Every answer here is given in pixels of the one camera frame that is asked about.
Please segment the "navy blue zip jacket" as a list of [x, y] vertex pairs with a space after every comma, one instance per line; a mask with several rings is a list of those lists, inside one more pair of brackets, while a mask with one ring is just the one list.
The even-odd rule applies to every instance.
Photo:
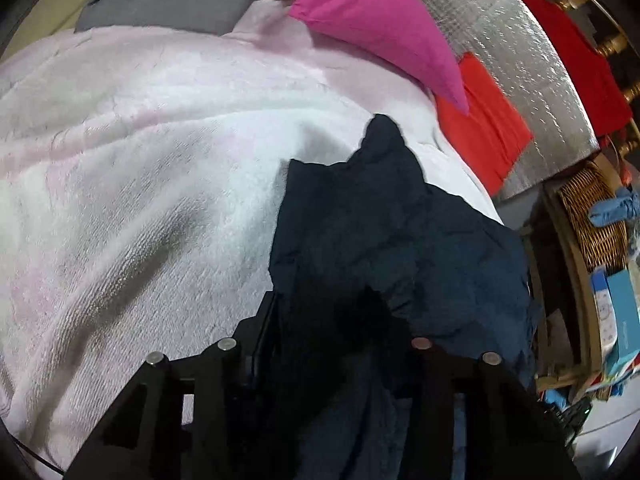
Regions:
[[520, 238], [426, 183], [387, 116], [346, 162], [291, 162], [269, 272], [283, 300], [279, 479], [400, 479], [413, 338], [501, 362], [526, 390], [532, 380]]

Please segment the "wooden shelf unit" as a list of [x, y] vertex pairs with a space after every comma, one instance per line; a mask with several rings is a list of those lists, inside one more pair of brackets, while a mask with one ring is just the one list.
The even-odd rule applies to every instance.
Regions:
[[598, 266], [616, 273], [628, 260], [626, 223], [597, 228], [589, 211], [622, 184], [618, 168], [605, 155], [592, 156], [544, 181], [520, 231], [534, 298], [544, 308], [534, 345], [536, 389], [567, 388], [572, 403], [604, 371], [591, 273]]

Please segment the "blue white box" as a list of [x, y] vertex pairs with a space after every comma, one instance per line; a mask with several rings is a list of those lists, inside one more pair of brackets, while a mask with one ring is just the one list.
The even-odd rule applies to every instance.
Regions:
[[627, 269], [608, 275], [603, 266], [590, 275], [597, 309], [603, 376], [623, 374], [639, 354], [639, 310]]

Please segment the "white pink fleece blanket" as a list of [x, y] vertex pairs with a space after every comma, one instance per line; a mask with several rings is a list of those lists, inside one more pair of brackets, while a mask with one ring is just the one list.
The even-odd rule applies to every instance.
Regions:
[[256, 0], [224, 36], [59, 32], [1, 65], [1, 417], [66, 467], [143, 359], [252, 315], [291, 159], [398, 123], [426, 180], [489, 218], [429, 94]]

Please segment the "light blue cloth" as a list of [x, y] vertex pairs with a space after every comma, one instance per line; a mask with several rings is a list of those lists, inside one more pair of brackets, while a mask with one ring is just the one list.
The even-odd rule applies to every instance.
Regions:
[[619, 188], [613, 198], [599, 200], [589, 211], [593, 226], [604, 228], [610, 224], [634, 220], [639, 217], [639, 193], [632, 188]]

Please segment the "red orange pillow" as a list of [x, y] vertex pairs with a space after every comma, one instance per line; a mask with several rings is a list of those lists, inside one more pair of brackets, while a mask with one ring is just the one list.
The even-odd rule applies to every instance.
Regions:
[[469, 111], [464, 114], [439, 96], [439, 127], [489, 196], [495, 197], [534, 136], [474, 54], [466, 52], [459, 68]]

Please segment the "dark red cloth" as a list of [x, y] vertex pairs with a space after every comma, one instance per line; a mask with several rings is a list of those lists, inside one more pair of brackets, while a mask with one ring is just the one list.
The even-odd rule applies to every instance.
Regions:
[[631, 107], [608, 61], [589, 43], [565, 11], [549, 0], [522, 0], [533, 13], [573, 81], [597, 138], [625, 127]]

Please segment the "silver foil insulation mat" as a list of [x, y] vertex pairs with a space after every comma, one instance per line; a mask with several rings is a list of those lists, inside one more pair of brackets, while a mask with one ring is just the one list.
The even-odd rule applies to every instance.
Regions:
[[533, 133], [498, 193], [508, 200], [598, 147], [559, 55], [522, 0], [422, 0], [454, 53], [474, 53]]

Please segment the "magenta pillow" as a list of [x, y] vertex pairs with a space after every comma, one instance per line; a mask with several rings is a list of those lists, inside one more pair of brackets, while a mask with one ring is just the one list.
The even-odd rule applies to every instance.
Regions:
[[421, 0], [295, 0], [290, 15], [382, 58], [460, 112], [469, 111], [454, 52]]

